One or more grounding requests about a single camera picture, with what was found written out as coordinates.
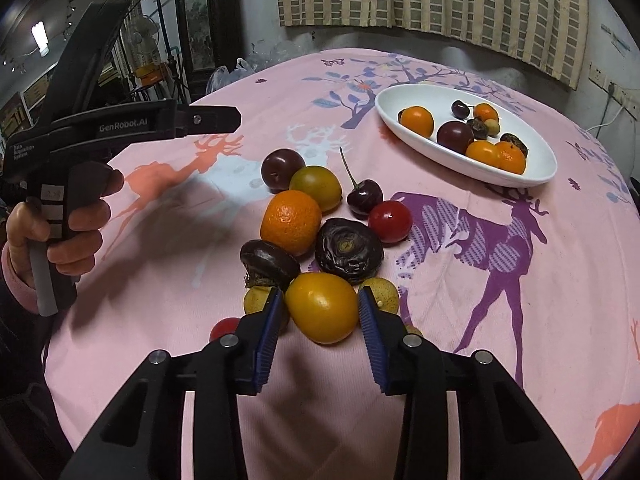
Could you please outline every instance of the white plate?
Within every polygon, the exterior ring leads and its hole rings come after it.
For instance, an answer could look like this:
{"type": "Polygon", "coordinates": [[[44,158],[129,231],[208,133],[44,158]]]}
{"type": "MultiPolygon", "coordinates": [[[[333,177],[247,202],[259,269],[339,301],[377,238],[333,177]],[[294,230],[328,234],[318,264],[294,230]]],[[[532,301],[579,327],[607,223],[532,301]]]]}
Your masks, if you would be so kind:
{"type": "Polygon", "coordinates": [[[439,145],[436,142],[438,128],[447,121],[457,121],[451,113],[451,104],[456,100],[467,105],[488,102],[476,95],[454,88],[431,84],[405,84],[391,86],[380,92],[376,97],[376,110],[385,124],[403,142],[431,160],[466,176],[505,187],[532,187],[544,184],[553,178],[558,170],[558,162],[545,139],[521,118],[494,103],[491,103],[491,106],[500,117],[500,134],[498,139],[489,137],[488,140],[497,142],[502,134],[510,133],[525,143],[529,154],[527,167],[522,175],[492,168],[439,145]],[[410,106],[422,106],[433,115],[435,128],[429,139],[413,133],[398,123],[400,110],[410,106]]]}

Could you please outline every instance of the fluorescent lamp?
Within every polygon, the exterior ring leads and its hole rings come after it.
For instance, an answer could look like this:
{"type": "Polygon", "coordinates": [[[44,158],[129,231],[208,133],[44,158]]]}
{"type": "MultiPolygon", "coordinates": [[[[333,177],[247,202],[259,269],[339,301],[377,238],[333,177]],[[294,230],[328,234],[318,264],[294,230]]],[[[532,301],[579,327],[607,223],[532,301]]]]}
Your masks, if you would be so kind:
{"type": "Polygon", "coordinates": [[[40,49],[40,55],[42,57],[46,56],[49,53],[49,40],[47,40],[47,33],[44,30],[44,23],[38,22],[33,27],[31,27],[31,33],[38,44],[40,49]]]}

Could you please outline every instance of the metal screw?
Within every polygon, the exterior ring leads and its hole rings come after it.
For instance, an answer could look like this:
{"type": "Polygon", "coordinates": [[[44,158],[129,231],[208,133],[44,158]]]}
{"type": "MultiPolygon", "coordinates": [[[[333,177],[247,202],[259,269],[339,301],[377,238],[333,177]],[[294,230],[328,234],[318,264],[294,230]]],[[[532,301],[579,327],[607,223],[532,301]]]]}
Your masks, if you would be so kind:
{"type": "Polygon", "coordinates": [[[166,352],[164,350],[154,350],[149,354],[149,362],[159,365],[166,359],[166,352]]]}
{"type": "Polygon", "coordinates": [[[476,352],[476,361],[478,361],[481,365],[487,365],[493,360],[493,354],[491,354],[491,352],[488,352],[487,350],[479,350],[478,352],[476,352]]]}
{"type": "Polygon", "coordinates": [[[238,336],[236,334],[227,334],[223,335],[220,338],[220,344],[225,348],[230,348],[231,346],[236,346],[238,344],[238,336]]]}
{"type": "Polygon", "coordinates": [[[409,348],[414,348],[422,344],[422,338],[419,335],[407,334],[402,338],[402,342],[409,348]]]}

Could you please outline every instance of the finger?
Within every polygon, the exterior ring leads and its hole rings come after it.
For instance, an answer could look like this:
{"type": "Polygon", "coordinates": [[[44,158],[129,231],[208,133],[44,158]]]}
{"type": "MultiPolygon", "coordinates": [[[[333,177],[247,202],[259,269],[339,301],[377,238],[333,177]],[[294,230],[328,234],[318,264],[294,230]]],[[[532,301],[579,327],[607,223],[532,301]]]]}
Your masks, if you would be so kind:
{"type": "Polygon", "coordinates": [[[120,172],[120,170],[111,171],[111,175],[109,176],[109,181],[107,183],[107,187],[104,190],[102,196],[109,196],[114,193],[119,192],[124,186],[124,176],[120,172]]]}
{"type": "Polygon", "coordinates": [[[107,225],[111,217],[111,208],[104,200],[81,207],[69,215],[69,229],[72,231],[95,231],[107,225]]]}
{"type": "Polygon", "coordinates": [[[80,276],[81,274],[88,273],[95,267],[95,256],[91,255],[72,264],[57,264],[56,269],[60,274],[66,274],[67,276],[80,276]]]}
{"type": "Polygon", "coordinates": [[[101,245],[100,231],[88,231],[49,246],[47,258],[53,264],[72,264],[97,253],[101,245]]]}
{"type": "Polygon", "coordinates": [[[6,237],[10,248],[21,248],[28,239],[45,242],[49,233],[47,221],[33,205],[25,202],[14,207],[6,222],[6,237]]]}

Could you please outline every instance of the tablecloth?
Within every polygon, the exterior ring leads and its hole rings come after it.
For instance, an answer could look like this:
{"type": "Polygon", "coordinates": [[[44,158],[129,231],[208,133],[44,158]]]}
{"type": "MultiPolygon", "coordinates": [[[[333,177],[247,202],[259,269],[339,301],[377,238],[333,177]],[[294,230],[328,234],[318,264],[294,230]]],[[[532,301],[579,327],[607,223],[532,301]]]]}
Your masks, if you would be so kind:
{"type": "MultiPolygon", "coordinates": [[[[263,158],[293,148],[307,165],[330,168],[346,195],[342,147],[356,179],[375,179],[414,216],[379,273],[399,287],[405,321],[443,350],[491,350],[584,477],[607,468],[640,418],[640,222],[594,137],[490,80],[373,50],[309,54],[199,104],[236,106],[242,126],[130,146],[112,162],[126,185],[109,199],[98,264],[80,281],[47,362],[73,446],[149,352],[197,351],[218,320],[242,314],[239,248],[259,237],[271,197],[263,158]],[[519,115],[554,150],[555,178],[528,190],[488,187],[414,152],[373,107],[382,89],[407,82],[463,89],[519,115]]],[[[331,216],[351,217],[344,203],[331,216]]],[[[249,476],[392,478],[402,406],[374,384],[359,330],[325,347],[290,323],[263,393],[239,398],[249,476]]],[[[450,441],[455,448],[453,432],[450,441]]],[[[456,478],[455,452],[450,462],[456,478]]]]}

